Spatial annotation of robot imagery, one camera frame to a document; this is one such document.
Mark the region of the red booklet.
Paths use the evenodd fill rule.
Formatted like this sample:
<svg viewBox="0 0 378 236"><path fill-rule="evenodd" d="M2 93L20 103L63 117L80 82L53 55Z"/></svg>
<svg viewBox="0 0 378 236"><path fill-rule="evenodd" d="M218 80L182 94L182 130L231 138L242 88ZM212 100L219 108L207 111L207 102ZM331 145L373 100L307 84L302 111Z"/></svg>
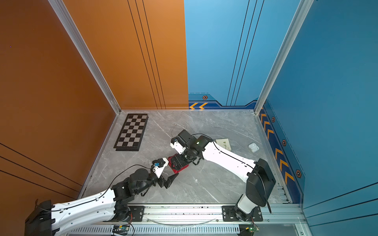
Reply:
<svg viewBox="0 0 378 236"><path fill-rule="evenodd" d="M182 157L180 154L176 154L168 158L168 165L173 170L173 172L177 174L180 171L187 168L189 162L187 162L186 159Z"/></svg>

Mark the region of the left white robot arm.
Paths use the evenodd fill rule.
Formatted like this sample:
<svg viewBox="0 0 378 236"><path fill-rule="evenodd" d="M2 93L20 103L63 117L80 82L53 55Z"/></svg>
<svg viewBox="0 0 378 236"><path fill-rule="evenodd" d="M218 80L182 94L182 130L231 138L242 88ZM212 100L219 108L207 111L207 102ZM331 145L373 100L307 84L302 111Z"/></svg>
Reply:
<svg viewBox="0 0 378 236"><path fill-rule="evenodd" d="M102 221L129 221L129 202L145 195L153 186L169 188L178 176L167 179L162 169L140 168L128 178L98 194L72 202L52 204L50 200L37 205L25 221L26 236L59 236L73 229Z"/></svg>

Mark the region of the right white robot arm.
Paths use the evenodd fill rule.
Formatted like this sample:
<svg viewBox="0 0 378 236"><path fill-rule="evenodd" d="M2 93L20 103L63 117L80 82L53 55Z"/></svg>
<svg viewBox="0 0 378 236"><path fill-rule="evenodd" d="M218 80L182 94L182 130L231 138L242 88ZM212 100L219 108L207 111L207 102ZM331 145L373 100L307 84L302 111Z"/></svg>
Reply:
<svg viewBox="0 0 378 236"><path fill-rule="evenodd" d="M171 147L177 151L169 163L175 172L182 171L189 164L198 165L201 160L218 164L232 172L246 184L246 191L237 201L234 210L238 220L250 221L259 207L268 206L268 199L276 184L269 164L241 157L218 145L206 135L198 138L189 133L171 139Z"/></svg>

